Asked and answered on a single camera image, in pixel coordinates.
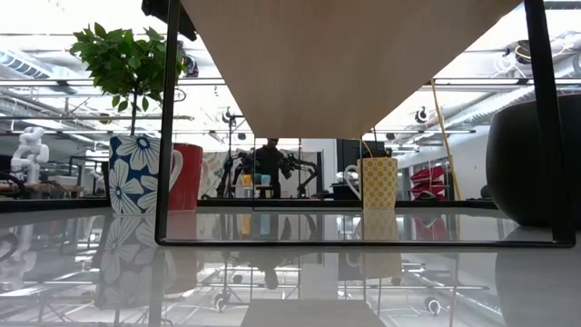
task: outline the potted plant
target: potted plant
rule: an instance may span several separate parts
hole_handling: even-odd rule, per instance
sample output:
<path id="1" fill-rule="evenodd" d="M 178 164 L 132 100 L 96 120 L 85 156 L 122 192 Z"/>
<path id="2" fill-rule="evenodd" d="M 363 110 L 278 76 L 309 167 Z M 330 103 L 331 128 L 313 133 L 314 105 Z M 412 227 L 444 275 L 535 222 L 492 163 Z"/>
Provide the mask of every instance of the potted plant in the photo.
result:
<path id="1" fill-rule="evenodd" d="M 137 111 L 147 111 L 150 100 L 162 101 L 165 70 L 164 38 L 151 27 L 145 29 L 148 39 L 133 37 L 133 31 L 117 29 L 110 32 L 95 23 L 74 33 L 77 42 L 72 55 L 79 55 L 88 64 L 93 84 L 103 94 L 112 94 L 112 106 L 122 112 L 131 107 L 131 134 L 115 136 L 110 141 L 109 194 L 115 213 L 141 214 L 139 198 L 156 191 L 160 140 L 135 135 Z M 178 62 L 179 75 L 183 66 Z"/>

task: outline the black table frame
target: black table frame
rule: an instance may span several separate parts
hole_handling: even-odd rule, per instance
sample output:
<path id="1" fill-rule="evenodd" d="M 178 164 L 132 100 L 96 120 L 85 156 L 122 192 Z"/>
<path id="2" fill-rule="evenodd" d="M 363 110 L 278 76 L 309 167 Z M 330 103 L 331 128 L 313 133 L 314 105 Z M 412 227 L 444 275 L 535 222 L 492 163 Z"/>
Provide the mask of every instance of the black table frame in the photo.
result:
<path id="1" fill-rule="evenodd" d="M 170 169 L 172 158 L 172 124 L 173 100 L 176 85 L 177 36 L 180 18 L 180 0 L 169 0 L 168 30 L 167 30 L 167 57 L 165 62 L 165 83 L 163 87 L 163 111 L 160 149 L 160 168 L 157 192 L 157 209 L 155 220 L 155 241 L 160 245 L 186 246 L 412 246 L 412 247 L 573 247 L 576 244 L 575 220 L 572 212 L 571 189 L 565 173 L 565 153 L 563 151 L 560 113 L 556 96 L 555 72 L 553 55 L 547 29 L 547 16 L 543 0 L 525 0 L 527 12 L 527 29 L 529 35 L 530 52 L 532 56 L 532 70 L 537 97 L 537 115 L 543 153 L 545 178 L 540 181 L 546 190 L 544 203 L 539 205 L 552 221 L 552 242 L 168 242 L 166 227 L 168 217 L 168 194 L 170 190 Z"/>

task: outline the plant stem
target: plant stem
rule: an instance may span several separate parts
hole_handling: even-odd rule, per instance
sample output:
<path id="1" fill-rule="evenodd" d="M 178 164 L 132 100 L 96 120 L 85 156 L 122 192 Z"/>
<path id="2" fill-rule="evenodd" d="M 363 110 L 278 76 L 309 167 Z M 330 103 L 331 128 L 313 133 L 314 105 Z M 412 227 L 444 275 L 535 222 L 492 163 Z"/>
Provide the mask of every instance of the plant stem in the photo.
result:
<path id="1" fill-rule="evenodd" d="M 133 94 L 133 105 L 131 106 L 131 136 L 135 135 L 135 119 L 137 118 L 137 93 Z"/>

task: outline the white robot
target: white robot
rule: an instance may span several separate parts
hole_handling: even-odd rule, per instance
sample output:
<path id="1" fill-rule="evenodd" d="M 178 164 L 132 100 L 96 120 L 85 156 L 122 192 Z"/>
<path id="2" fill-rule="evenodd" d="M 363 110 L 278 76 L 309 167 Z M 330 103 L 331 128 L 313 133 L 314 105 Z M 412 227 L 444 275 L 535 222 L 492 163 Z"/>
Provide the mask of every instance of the white robot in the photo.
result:
<path id="1" fill-rule="evenodd" d="M 12 174 L 23 179 L 23 167 L 27 168 L 27 183 L 38 183 L 40 174 L 40 164 L 48 162 L 48 146 L 43 144 L 41 138 L 44 135 L 42 127 L 26 127 L 25 132 L 19 137 L 20 144 L 10 161 L 10 170 Z M 26 159 L 21 156 L 30 152 Z"/>

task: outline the blue floral pot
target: blue floral pot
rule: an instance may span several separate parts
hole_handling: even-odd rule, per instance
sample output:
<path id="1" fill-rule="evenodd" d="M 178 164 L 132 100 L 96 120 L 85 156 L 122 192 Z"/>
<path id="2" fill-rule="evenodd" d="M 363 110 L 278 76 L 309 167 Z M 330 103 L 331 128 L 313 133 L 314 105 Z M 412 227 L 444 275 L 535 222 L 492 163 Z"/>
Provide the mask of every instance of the blue floral pot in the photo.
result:
<path id="1" fill-rule="evenodd" d="M 155 213 L 160 140 L 115 136 L 109 143 L 109 194 L 113 212 Z"/>

